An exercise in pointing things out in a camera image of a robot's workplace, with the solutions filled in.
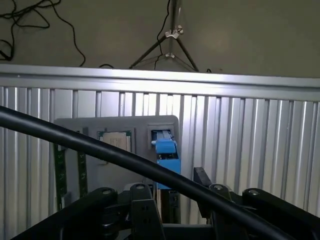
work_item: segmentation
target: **black hose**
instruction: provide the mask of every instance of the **black hose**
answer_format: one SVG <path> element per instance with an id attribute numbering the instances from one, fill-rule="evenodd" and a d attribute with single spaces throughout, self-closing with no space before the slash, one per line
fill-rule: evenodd
<path id="1" fill-rule="evenodd" d="M 207 204 L 222 215 L 271 240 L 293 240 L 291 236 L 252 212 L 186 177 L 143 157 L 74 132 L 53 123 L 0 106 L 0 126 L 85 153 L 145 176 L 181 194 Z"/>

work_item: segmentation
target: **black cable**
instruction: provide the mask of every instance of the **black cable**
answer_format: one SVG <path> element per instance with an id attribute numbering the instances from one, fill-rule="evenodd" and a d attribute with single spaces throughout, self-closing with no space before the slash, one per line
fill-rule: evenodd
<path id="1" fill-rule="evenodd" d="M 291 236 L 254 213 L 243 209 L 208 188 L 152 161 L 84 134 L 0 106 L 0 126 L 82 152 L 168 186 L 215 212 L 270 240 L 293 240 Z"/>
<path id="2" fill-rule="evenodd" d="M 110 68 L 112 68 L 112 69 L 115 68 L 114 66 L 112 66 L 112 65 L 110 65 L 110 64 L 108 64 L 108 63 L 105 63 L 105 64 L 100 65 L 99 68 L 103 68 L 104 66 L 110 67 Z"/>
<path id="3" fill-rule="evenodd" d="M 157 62 L 159 61 L 159 58 L 164 54 L 163 52 L 162 52 L 162 48 L 161 48 L 161 43 L 159 42 L 159 36 L 160 36 L 160 34 L 162 33 L 162 31 L 164 30 L 164 27 L 165 27 L 165 25 L 166 25 L 166 21 L 167 21 L 167 18 L 169 17 L 169 7 L 170 7 L 170 0 L 168 0 L 168 3 L 167 3 L 167 5 L 166 5 L 166 16 L 165 16 L 165 18 L 164 18 L 164 20 L 163 20 L 163 24 L 162 24 L 162 27 L 161 27 L 161 30 L 159 31 L 159 33 L 158 33 L 158 35 L 156 36 L 156 40 L 158 41 L 158 43 L 159 43 L 159 49 L 160 49 L 160 55 L 157 57 L 157 59 L 156 59 L 156 61 L 154 62 L 154 70 L 156 70 L 156 67 L 157 67 Z"/>
<path id="4" fill-rule="evenodd" d="M 15 50 L 16 50 L 16 41 L 15 41 L 15 35 L 14 35 L 14 27 L 18 26 L 20 28 L 38 28 L 38 29 L 48 29 L 50 28 L 50 23 L 48 22 L 48 20 L 37 10 L 38 9 L 46 9 L 46 8 L 53 8 L 56 16 L 63 21 L 64 23 L 68 24 L 69 26 L 71 26 L 72 28 L 72 33 L 73 33 L 73 43 L 74 46 L 76 48 L 76 50 L 82 55 L 83 57 L 83 61 L 80 64 L 80 67 L 82 67 L 84 65 L 84 63 L 86 62 L 86 56 L 80 51 L 80 49 L 77 46 L 76 43 L 76 33 L 75 33 L 75 28 L 74 26 L 67 22 L 66 20 L 62 19 L 59 14 L 57 13 L 57 10 L 55 8 L 55 6 L 59 5 L 61 3 L 61 0 L 58 0 L 57 2 L 53 3 L 51 0 L 41 0 L 36 4 L 27 6 L 19 11 L 17 11 L 17 4 L 15 2 L 15 0 L 11 0 L 13 3 L 13 10 L 11 12 L 8 13 L 4 13 L 4 14 L 0 14 L 0 18 L 6 19 L 6 20 L 13 20 L 13 23 L 11 25 L 10 28 L 10 33 L 11 33 L 11 43 L 5 39 L 0 39 L 1 42 L 5 43 L 5 45 L 9 48 L 10 53 L 6 54 L 4 53 L 4 51 L 0 50 L 0 55 L 3 58 L 0 58 L 0 61 L 12 61 L 15 55 Z M 22 25 L 19 24 L 20 20 L 27 16 L 30 13 L 36 13 L 37 15 L 39 15 L 42 20 L 45 22 L 45 25 Z"/>

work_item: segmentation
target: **blue component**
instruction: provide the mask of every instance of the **blue component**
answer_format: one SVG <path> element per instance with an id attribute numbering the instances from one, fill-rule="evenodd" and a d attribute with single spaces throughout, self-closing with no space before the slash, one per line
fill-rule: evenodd
<path id="1" fill-rule="evenodd" d="M 169 130 L 157 130 L 152 132 L 152 142 L 157 154 L 156 162 L 177 174 L 181 174 L 181 161 L 177 152 L 177 142 L 172 139 Z M 157 183 L 157 189 L 170 189 Z"/>

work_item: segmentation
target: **corrugated metal panel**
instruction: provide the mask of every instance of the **corrugated metal panel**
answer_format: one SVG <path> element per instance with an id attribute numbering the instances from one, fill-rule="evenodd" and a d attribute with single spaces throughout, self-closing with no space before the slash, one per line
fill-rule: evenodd
<path id="1" fill-rule="evenodd" d="M 102 90 L 91 89 L 92 84 L 86 90 L 82 81 L 73 83 L 82 86 L 79 90 L 4 84 L 0 105 L 51 122 L 58 118 L 175 115 L 180 122 L 184 176 L 192 178 L 193 167 L 201 166 L 214 183 L 226 184 L 236 193 L 263 188 L 320 216 L 320 96 L 316 93 L 301 93 L 298 100 L 291 100 L 282 97 L 280 89 L 273 99 L 256 93 L 252 98 L 252 94 L 246 96 L 249 91 L 244 86 L 233 93 L 229 84 L 189 82 L 195 92 L 189 94 L 192 89 L 174 91 L 178 85 L 171 81 L 162 83 L 167 91 L 154 88 L 159 83 L 155 81 L 146 81 L 139 91 L 135 84 L 142 80 L 131 80 L 133 85 L 127 81 L 101 84 Z M 185 86 L 178 87 L 183 91 Z M 265 87 L 250 88 L 273 96 Z M 56 211 L 51 145 L 0 128 L 0 191 L 0 225 L 4 226 L 0 239 L 10 239 Z M 194 201 L 182 197 L 181 207 L 183 223 L 203 222 Z"/>

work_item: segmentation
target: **tripod leg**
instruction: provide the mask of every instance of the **tripod leg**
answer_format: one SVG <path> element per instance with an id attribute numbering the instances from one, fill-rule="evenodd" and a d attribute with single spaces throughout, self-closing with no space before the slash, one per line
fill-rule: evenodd
<path id="1" fill-rule="evenodd" d="M 158 47 L 164 40 L 166 40 L 167 37 L 164 35 L 157 41 L 155 44 L 153 44 L 144 54 L 141 55 L 130 67 L 129 69 L 134 68 L 138 63 L 140 63 L 146 56 L 148 56 L 156 47 Z"/>
<path id="2" fill-rule="evenodd" d="M 184 44 L 182 43 L 182 41 L 181 41 L 179 38 L 177 38 L 177 39 L 175 39 L 175 40 L 178 42 L 180 48 L 182 49 L 182 51 L 183 51 L 183 53 L 185 54 L 186 58 L 187 58 L 187 59 L 189 60 L 189 62 L 191 63 L 191 65 L 192 65 L 192 67 L 194 68 L 194 70 L 195 70 L 196 72 L 199 72 L 199 69 L 198 69 L 196 63 L 194 62 L 194 60 L 193 60 L 192 57 L 190 56 L 188 50 L 186 49 L 186 47 L 184 46 Z"/>

